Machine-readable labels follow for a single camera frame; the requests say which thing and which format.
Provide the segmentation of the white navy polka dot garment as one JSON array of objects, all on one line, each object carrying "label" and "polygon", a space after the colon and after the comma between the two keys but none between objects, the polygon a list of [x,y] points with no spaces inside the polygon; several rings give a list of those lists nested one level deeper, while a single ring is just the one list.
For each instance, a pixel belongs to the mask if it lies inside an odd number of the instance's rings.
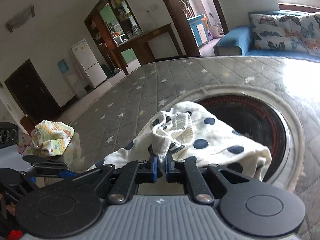
[{"label": "white navy polka dot garment", "polygon": [[198,103],[183,101],[160,111],[126,147],[91,168],[105,164],[121,168],[151,154],[163,164],[169,153],[174,160],[195,157],[197,167],[236,164],[240,173],[259,180],[272,161],[268,147],[241,135]]}]

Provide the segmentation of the colourful patterned cloth bundle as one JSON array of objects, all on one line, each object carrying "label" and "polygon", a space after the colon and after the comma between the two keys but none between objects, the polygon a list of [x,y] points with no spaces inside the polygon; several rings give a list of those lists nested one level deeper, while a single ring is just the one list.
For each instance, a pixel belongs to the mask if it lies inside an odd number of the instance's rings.
[{"label": "colourful patterned cloth bundle", "polygon": [[18,134],[18,152],[45,158],[62,155],[74,133],[74,128],[63,122],[43,120],[31,134]]}]

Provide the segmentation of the grey star quilted mat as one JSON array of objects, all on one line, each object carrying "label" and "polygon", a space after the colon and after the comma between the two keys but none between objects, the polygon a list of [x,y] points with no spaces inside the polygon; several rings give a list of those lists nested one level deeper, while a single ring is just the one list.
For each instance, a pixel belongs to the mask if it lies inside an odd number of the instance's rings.
[{"label": "grey star quilted mat", "polygon": [[74,127],[85,170],[124,147],[164,106],[206,85],[249,85],[280,96],[295,111],[304,131],[303,168],[295,189],[306,205],[303,239],[319,239],[319,61],[288,57],[195,57],[151,63],[115,85],[100,85],[68,110],[61,121]]}]

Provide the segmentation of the dark wooden entrance door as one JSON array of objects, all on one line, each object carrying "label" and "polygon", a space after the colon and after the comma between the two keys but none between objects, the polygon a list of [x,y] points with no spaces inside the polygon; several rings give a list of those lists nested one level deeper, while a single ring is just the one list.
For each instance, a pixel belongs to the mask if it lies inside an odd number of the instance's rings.
[{"label": "dark wooden entrance door", "polygon": [[23,113],[36,122],[60,115],[61,107],[29,59],[5,80],[5,85]]}]

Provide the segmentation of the water dispenser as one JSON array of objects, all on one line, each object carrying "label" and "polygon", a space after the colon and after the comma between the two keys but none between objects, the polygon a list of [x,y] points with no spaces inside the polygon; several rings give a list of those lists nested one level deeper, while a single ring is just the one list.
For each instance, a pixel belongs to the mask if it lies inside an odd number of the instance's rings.
[{"label": "water dispenser", "polygon": [[78,71],[73,67],[70,67],[64,59],[60,60],[57,63],[57,66],[74,95],[78,99],[86,96],[87,91],[85,90],[83,79],[81,78]]}]

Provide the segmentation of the white refrigerator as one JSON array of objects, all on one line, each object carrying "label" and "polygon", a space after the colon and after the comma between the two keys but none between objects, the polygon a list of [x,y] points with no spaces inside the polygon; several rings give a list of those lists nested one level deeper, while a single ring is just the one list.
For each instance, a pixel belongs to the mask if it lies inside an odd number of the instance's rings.
[{"label": "white refrigerator", "polygon": [[85,39],[73,45],[71,51],[82,74],[93,89],[107,80],[105,72]]}]

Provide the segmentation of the dark wooden console table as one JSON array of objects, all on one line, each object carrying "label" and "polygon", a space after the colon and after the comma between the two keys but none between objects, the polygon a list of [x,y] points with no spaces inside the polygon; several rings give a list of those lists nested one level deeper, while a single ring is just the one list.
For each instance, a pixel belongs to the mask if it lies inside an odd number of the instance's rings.
[{"label": "dark wooden console table", "polygon": [[138,35],[134,37],[133,39],[129,40],[128,42],[124,43],[123,45],[120,45],[114,49],[111,50],[111,52],[114,54],[116,58],[121,57],[121,53],[123,51],[126,51],[128,49],[132,49],[138,59],[138,61],[144,65],[148,63],[155,62],[156,59],[154,57],[154,54],[148,44],[149,41],[153,40],[156,37],[159,37],[165,33],[168,33],[170,35],[170,38],[175,46],[175,49],[178,53],[179,57],[183,56],[183,53],[180,49],[180,46],[178,44],[178,40],[175,37],[175,34],[173,32],[173,29],[171,27],[171,24],[166,24],[164,26],[161,26],[159,28],[153,29],[151,31],[148,31],[146,33],[142,33],[141,35]]}]

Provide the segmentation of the blue fabric sofa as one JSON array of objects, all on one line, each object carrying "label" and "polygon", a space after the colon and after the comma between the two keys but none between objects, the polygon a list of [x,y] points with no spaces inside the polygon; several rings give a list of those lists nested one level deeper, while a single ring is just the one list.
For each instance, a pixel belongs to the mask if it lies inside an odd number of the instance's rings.
[{"label": "blue fabric sofa", "polygon": [[[248,14],[248,18],[250,14],[294,14],[298,16],[312,13],[286,10],[255,11],[250,12]],[[278,56],[292,59],[311,60],[316,62],[319,61],[319,56],[310,55],[309,53],[255,49],[250,19],[249,25],[238,26],[221,38],[214,46],[214,52],[216,56]]]}]

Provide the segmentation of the blue toy kitchen cabinet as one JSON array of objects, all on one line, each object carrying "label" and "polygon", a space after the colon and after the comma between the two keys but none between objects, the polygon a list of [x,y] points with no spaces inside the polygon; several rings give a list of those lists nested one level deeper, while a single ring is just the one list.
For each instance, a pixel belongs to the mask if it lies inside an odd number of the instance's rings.
[{"label": "blue toy kitchen cabinet", "polygon": [[191,18],[188,18],[187,21],[191,28],[191,32],[195,38],[197,47],[201,47],[202,45],[208,42],[208,35],[205,26],[205,15],[200,14]]}]

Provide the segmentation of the dark wooden display shelf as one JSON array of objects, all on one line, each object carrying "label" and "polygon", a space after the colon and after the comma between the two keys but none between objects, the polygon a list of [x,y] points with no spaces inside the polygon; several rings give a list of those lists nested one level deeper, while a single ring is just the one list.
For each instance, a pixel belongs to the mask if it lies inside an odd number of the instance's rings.
[{"label": "dark wooden display shelf", "polygon": [[100,0],[84,23],[112,72],[136,59],[132,49],[112,52],[142,33],[127,0]]}]

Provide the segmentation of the left butterfly print cushion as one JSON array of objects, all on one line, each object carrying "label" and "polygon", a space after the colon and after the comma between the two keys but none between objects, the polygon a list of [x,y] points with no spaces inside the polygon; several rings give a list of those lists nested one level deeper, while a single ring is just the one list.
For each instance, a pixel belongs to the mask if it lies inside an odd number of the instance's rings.
[{"label": "left butterfly print cushion", "polygon": [[250,14],[255,49],[309,53],[304,43],[310,14]]}]

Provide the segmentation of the butterfly print cushion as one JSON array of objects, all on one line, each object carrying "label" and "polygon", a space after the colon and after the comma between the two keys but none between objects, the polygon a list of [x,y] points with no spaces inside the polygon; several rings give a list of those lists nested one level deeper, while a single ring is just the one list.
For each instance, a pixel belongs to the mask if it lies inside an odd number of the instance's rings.
[{"label": "butterfly print cushion", "polygon": [[309,53],[304,43],[310,14],[250,14],[255,49]]},{"label": "butterfly print cushion", "polygon": [[311,55],[319,56],[319,12],[310,14],[305,19],[305,27],[307,33],[304,43],[307,46],[308,52]]}]

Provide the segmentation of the right butterfly print cushion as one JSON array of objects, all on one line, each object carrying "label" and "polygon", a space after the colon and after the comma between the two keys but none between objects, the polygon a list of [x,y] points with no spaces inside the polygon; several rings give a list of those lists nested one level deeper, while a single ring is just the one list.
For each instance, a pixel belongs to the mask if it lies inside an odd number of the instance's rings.
[{"label": "right butterfly print cushion", "polygon": [[305,19],[305,27],[307,33],[304,43],[307,46],[308,52],[311,55],[319,56],[319,12],[310,14]]}]

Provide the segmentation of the dark wooden door frame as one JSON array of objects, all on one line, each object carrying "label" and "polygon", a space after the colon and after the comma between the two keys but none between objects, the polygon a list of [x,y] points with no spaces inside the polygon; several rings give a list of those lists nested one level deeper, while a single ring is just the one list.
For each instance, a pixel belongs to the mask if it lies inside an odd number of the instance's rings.
[{"label": "dark wooden door frame", "polygon": [[[196,46],[195,39],[193,38],[191,28],[189,26],[186,16],[183,13],[180,2],[178,0],[163,0],[163,2],[167,7],[171,19],[175,25],[175,28],[185,50],[186,57],[200,56],[199,49]],[[216,7],[223,31],[226,34],[229,32],[229,29],[220,2],[219,0],[213,0],[213,3]]]}]

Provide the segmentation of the wall lamp fixture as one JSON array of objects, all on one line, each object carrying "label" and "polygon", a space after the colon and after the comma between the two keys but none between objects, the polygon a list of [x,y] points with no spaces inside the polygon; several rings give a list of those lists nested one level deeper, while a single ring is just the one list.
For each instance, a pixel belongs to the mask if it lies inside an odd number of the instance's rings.
[{"label": "wall lamp fixture", "polygon": [[5,26],[10,33],[13,33],[15,29],[24,25],[34,16],[35,16],[34,6],[30,5],[25,9],[23,9],[22,11],[20,11],[18,14],[16,14],[13,18],[8,20]]}]

